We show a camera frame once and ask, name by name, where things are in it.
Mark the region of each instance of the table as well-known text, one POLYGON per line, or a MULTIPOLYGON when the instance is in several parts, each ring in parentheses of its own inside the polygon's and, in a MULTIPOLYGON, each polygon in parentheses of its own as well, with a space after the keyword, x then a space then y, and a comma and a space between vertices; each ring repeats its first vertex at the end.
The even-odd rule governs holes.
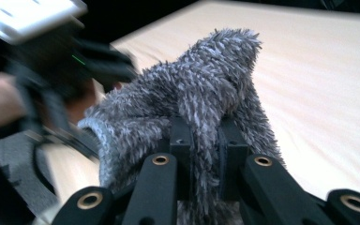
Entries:
MULTIPOLYGON (((112 46, 141 71, 221 28, 260 33, 253 81, 293 178, 324 200, 332 189, 360 191, 360 14, 202 0, 112 46)), ((62 203, 98 185, 98 163, 48 151, 62 203)))

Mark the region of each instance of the gray carpet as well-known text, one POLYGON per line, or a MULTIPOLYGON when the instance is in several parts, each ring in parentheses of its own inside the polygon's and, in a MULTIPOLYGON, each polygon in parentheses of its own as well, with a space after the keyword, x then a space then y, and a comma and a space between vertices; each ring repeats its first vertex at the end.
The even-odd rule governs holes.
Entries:
MULTIPOLYGON (((0 140, 0 166, 8 165, 8 180, 27 202, 30 210, 38 215, 57 203, 57 200, 35 175, 32 152, 32 144, 22 133, 0 140)), ((41 150, 37 150, 37 163, 42 173, 50 180, 48 166, 41 150)))

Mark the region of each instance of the green led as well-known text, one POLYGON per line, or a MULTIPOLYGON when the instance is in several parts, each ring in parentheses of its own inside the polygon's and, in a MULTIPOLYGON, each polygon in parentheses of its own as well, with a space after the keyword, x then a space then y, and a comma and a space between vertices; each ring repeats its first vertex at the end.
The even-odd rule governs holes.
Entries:
POLYGON ((77 56, 72 54, 72 58, 74 58, 75 60, 77 60, 78 62, 80 62, 82 65, 86 65, 81 59, 77 58, 77 56))

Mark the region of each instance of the towel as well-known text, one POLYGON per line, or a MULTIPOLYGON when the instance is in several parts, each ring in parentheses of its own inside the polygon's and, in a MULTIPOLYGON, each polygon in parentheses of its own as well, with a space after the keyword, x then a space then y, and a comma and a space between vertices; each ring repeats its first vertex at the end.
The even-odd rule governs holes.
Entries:
POLYGON ((99 182, 115 192, 137 180, 143 160, 169 138, 172 116, 189 125, 195 146, 195 187, 179 201, 177 224, 242 224, 237 202, 218 199, 218 126, 231 116, 253 153, 284 164, 252 81, 259 34, 215 30, 174 62, 144 69, 133 82, 107 94, 78 124, 98 139, 99 182))

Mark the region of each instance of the light wooden table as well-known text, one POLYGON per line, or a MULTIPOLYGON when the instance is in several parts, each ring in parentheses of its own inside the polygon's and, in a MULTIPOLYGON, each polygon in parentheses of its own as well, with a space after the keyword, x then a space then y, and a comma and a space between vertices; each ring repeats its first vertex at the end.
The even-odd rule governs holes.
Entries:
MULTIPOLYGON (((360 191, 360 15, 200 1, 112 46, 132 53, 141 70, 176 60, 198 39, 225 27, 260 33, 263 44, 253 81, 290 174, 324 200, 335 188, 360 191)), ((82 173, 87 177, 59 188, 62 201, 79 188, 98 184, 97 164, 78 160, 58 151, 50 156, 59 187, 70 185, 68 179, 83 180, 82 173), (62 174, 56 160, 77 168, 76 175, 62 174)))

